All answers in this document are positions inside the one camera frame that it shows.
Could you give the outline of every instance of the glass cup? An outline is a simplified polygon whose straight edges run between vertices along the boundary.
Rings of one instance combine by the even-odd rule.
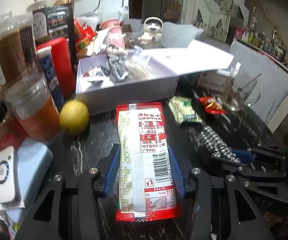
[[[231,111],[239,111],[243,105],[254,105],[260,98],[259,93],[257,97],[247,102],[250,94],[257,85],[257,80],[253,80],[245,73],[238,73],[234,80],[228,78],[220,95],[221,103]]]

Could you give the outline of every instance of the red and white snack bag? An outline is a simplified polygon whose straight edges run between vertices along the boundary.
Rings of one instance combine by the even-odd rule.
[[[121,143],[116,220],[180,216],[161,103],[117,106],[116,122]]]

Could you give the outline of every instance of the jar with brown liquid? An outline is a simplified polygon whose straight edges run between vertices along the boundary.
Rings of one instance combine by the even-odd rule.
[[[31,71],[40,71],[32,28],[32,14],[0,16],[0,85],[3,90]]]

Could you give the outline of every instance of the white electronic device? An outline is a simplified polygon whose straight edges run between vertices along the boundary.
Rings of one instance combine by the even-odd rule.
[[[8,146],[0,151],[0,203],[16,199],[17,185],[17,152],[13,146]]]

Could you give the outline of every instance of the barcode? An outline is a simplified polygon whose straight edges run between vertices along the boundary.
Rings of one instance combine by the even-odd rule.
[[[166,152],[153,153],[153,165],[156,182],[171,180],[169,175],[171,168],[169,166],[169,161],[166,159]]]

